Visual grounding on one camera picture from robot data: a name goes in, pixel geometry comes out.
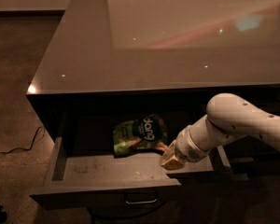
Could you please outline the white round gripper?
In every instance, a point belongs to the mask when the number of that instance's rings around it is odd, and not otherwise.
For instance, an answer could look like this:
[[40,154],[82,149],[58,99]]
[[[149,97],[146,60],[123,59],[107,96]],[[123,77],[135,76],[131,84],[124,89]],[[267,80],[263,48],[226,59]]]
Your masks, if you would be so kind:
[[191,126],[184,128],[161,156],[160,166],[166,170],[177,170],[185,166],[186,161],[198,162],[208,156],[208,151],[197,147],[190,135]]

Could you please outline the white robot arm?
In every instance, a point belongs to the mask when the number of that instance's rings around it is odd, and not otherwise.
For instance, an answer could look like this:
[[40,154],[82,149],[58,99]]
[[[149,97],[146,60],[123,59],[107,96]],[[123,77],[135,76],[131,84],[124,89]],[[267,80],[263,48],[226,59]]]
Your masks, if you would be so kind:
[[161,156],[160,166],[178,170],[198,162],[216,147],[252,136],[280,152],[280,116],[267,113],[232,94],[213,96],[206,114],[184,128]]

